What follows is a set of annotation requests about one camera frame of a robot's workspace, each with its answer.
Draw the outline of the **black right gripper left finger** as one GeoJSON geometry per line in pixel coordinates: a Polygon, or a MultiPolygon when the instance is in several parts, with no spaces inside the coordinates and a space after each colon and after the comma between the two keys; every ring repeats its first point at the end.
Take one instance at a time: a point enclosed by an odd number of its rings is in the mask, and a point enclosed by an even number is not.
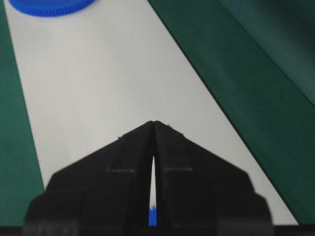
{"type": "Polygon", "coordinates": [[[30,203],[25,236],[128,236],[148,225],[154,123],[54,173],[30,203]]]}

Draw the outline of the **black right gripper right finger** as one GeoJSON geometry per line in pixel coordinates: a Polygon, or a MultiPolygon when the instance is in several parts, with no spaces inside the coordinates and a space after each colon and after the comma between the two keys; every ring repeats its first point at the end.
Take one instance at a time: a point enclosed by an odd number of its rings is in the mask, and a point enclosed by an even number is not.
{"type": "Polygon", "coordinates": [[[171,236],[271,236],[266,200],[248,174],[154,123],[157,225],[171,236]]]}

